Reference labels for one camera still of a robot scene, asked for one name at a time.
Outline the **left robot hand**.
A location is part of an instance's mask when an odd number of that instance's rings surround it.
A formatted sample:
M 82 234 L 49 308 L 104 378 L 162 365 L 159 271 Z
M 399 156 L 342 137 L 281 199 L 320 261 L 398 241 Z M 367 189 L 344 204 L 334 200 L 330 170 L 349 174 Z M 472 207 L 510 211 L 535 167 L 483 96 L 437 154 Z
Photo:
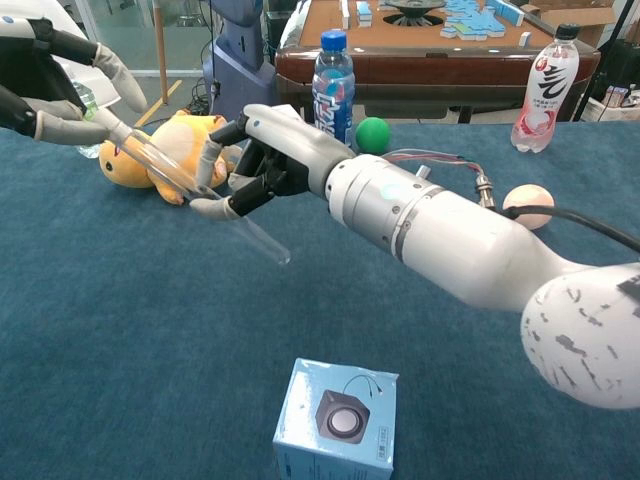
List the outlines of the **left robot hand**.
M 116 120 L 87 117 L 60 57 L 97 68 L 136 112 L 146 98 L 122 60 L 107 46 L 58 30 L 51 20 L 1 17 L 1 126 L 36 141 L 93 145 L 110 138 Z

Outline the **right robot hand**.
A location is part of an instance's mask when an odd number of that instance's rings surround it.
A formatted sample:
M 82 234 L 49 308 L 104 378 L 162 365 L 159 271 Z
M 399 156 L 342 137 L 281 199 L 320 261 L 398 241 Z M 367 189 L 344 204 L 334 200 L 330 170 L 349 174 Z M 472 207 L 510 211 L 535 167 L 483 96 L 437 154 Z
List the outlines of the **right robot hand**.
M 326 198 L 330 173 L 355 156 L 344 143 L 289 114 L 286 105 L 248 104 L 236 120 L 214 131 L 199 164 L 216 160 L 222 149 L 247 144 L 228 183 L 233 193 L 222 199 L 196 198 L 190 207 L 216 221 L 239 219 L 276 196 L 311 192 Z

